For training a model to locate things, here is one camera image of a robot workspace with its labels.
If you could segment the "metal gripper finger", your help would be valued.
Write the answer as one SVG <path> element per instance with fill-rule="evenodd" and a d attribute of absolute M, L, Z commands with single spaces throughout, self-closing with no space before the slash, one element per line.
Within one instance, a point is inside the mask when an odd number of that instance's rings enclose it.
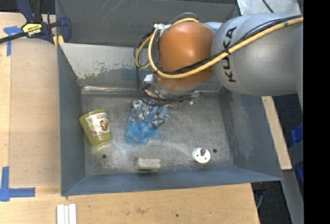
<path fill-rule="evenodd" d="M 145 104 L 141 100 L 135 100 L 133 101 L 133 108 L 135 110 L 135 118 L 148 118 L 150 113 L 149 105 Z"/>
<path fill-rule="evenodd" d="M 169 119 L 167 107 L 156 107 L 152 117 L 152 125 L 154 128 L 159 128 Z"/>

